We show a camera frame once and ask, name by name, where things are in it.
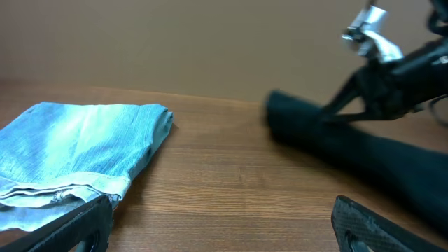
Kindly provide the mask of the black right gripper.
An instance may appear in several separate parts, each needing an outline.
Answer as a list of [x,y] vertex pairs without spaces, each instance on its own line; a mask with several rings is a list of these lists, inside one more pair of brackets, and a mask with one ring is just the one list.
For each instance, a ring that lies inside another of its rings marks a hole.
[[[348,123],[395,120],[417,106],[447,94],[447,38],[430,41],[404,58],[389,64],[373,62],[352,75],[325,105],[320,121]],[[356,98],[365,110],[339,114]]]

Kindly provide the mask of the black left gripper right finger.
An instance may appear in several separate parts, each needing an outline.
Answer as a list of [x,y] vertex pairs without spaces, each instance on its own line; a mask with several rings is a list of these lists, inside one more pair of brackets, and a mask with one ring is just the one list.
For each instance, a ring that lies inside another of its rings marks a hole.
[[340,252],[445,252],[343,195],[335,199],[331,223]]

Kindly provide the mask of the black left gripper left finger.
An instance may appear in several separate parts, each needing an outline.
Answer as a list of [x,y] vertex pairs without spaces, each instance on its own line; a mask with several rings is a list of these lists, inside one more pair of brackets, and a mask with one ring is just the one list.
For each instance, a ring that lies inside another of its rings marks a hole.
[[109,198],[99,196],[1,247],[1,252],[105,252],[113,227]]

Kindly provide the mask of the black shorts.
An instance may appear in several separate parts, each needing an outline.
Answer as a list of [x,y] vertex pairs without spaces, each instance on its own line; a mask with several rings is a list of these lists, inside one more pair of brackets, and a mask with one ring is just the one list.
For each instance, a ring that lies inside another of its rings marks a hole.
[[307,151],[390,194],[447,235],[447,154],[319,120],[321,108],[280,90],[265,103],[277,141]]

